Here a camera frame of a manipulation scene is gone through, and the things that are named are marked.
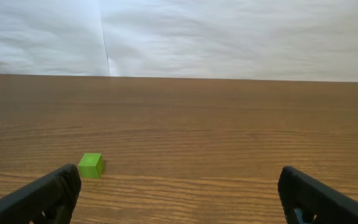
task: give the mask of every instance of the black object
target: black object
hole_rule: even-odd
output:
[[[288,224],[358,224],[358,202],[293,167],[284,167],[278,194]]]
[[[0,199],[0,224],[67,224],[81,180],[73,164],[65,165]]]
[[[0,224],[69,224],[81,180],[65,165],[0,199]],[[284,167],[278,194],[288,224],[358,224],[358,203],[292,167]]]

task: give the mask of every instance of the wood grain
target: wood grain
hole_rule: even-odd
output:
[[[285,223],[285,165],[358,201],[357,86],[0,75],[0,197],[102,152],[72,223]]]

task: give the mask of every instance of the white paper sheet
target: white paper sheet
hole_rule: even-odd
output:
[[[0,0],[0,73],[109,75],[98,0]]]
[[[358,0],[101,0],[114,76],[358,81]]]

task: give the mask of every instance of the cube front face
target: cube front face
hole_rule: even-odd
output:
[[[90,178],[100,178],[103,167],[101,153],[85,153],[78,164],[81,176]]]

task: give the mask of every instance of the cube top face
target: cube top face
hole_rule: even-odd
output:
[[[78,166],[96,166],[101,156],[101,153],[85,153]]]

